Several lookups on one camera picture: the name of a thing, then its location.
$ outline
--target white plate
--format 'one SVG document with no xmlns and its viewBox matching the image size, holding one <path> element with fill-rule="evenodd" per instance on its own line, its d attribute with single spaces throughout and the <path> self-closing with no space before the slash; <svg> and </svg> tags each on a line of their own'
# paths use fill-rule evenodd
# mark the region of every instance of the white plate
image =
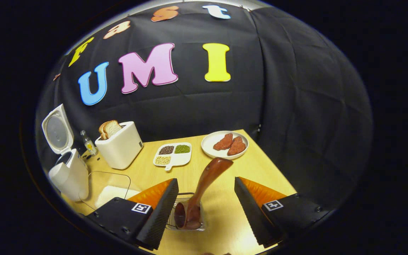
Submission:
<svg viewBox="0 0 408 255">
<path fill-rule="evenodd" d="M 174 153 L 177 145 L 187 145 L 187 146 L 189 146 L 190 147 L 190 152 L 187 152 L 187 153 Z M 159 154 L 160 150 L 165 146 L 174 146 L 173 152 L 171 154 Z M 158 156 L 171 157 L 170 163 L 167 164 L 167 165 L 157 165 L 155 163 L 155 159 Z M 163 144 L 162 146 L 160 146 L 158 148 L 158 150 L 157 150 L 157 153 L 155 153 L 155 156 L 154 156 L 154 159 L 153 159 L 152 163 L 154 163 L 154 165 L 156 165 L 156 166 L 165 166 L 165 170 L 170 171 L 173 166 L 183 166 L 186 163 L 190 162 L 190 159 L 191 159 L 191 143 L 189 143 L 189 142 L 176 142 L 176 143 L 167 143 L 167 144 Z"/>
<path fill-rule="evenodd" d="M 228 150 L 214 150 L 214 145 L 219 142 L 221 139 L 223 139 L 223 137 L 225 137 L 226 134 L 228 133 L 232 133 L 233 134 L 233 139 L 235 137 L 241 137 L 242 138 L 242 142 L 247 146 L 243 152 L 240 152 L 238 154 L 235 155 L 228 155 Z M 243 155 L 247 149 L 248 149 L 248 139 L 246 137 L 244 137 L 242 134 L 239 134 L 237 132 L 233 132 L 233 131 L 217 131 L 217 132 L 213 132 L 211 134 L 208 134 L 206 137 L 204 137 L 204 139 L 201 142 L 201 147 L 204 151 L 205 154 L 207 154 L 209 157 L 211 158 L 216 158 L 216 157 L 220 157 L 220 158 L 226 158 L 226 159 L 235 159 L 240 157 L 241 155 Z"/>
</svg>

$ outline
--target wooden spatula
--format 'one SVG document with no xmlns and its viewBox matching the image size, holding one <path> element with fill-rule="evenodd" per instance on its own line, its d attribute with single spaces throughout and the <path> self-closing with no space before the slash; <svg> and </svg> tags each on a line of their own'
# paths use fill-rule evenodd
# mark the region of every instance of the wooden spatula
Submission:
<svg viewBox="0 0 408 255">
<path fill-rule="evenodd" d="M 224 158 L 214 158 L 204 169 L 194 195 L 186 202 L 186 206 L 178 203 L 174 211 L 174 220 L 179 229 L 198 229 L 201 226 L 201 207 L 199 202 L 205 190 L 226 171 L 233 162 Z"/>
</svg>

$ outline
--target letter m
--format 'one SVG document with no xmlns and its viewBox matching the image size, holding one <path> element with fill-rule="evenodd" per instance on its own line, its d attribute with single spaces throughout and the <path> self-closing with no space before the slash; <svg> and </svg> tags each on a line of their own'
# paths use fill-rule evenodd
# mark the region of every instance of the letter m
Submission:
<svg viewBox="0 0 408 255">
<path fill-rule="evenodd" d="M 177 81 L 178 76 L 174 73 L 171 62 L 171 51 L 173 48 L 174 44 L 170 42 L 157 45 L 152 49 L 145 62 L 135 52 L 120 57 L 119 63 L 122 64 L 124 76 L 122 93 L 128 94 L 138 89 L 134 76 L 136 76 L 143 87 L 146 87 L 154 70 L 155 76 L 152 79 L 152 84 L 154 85 L 160 86 Z"/>
</svg>

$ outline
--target white rice cooker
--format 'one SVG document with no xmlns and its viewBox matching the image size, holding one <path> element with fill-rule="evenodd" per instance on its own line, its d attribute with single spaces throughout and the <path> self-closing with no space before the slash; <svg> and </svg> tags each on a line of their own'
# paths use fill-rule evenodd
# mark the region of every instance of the white rice cooker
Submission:
<svg viewBox="0 0 408 255">
<path fill-rule="evenodd" d="M 44 118 L 42 130 L 53 152 L 61 154 L 48 173 L 50 180 L 70 200 L 86 199 L 89 194 L 89 171 L 78 151 L 71 148 L 73 132 L 62 104 Z"/>
</svg>

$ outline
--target glass bottle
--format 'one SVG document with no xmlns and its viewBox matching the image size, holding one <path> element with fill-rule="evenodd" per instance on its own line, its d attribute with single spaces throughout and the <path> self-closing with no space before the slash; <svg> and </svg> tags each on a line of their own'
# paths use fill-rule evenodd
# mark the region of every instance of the glass bottle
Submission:
<svg viewBox="0 0 408 255">
<path fill-rule="evenodd" d="M 92 140 L 87 136 L 86 131 L 82 130 L 80 132 L 81 136 L 83 137 L 84 146 L 89 151 L 89 153 L 94 156 L 97 155 L 97 148 L 95 147 Z"/>
</svg>

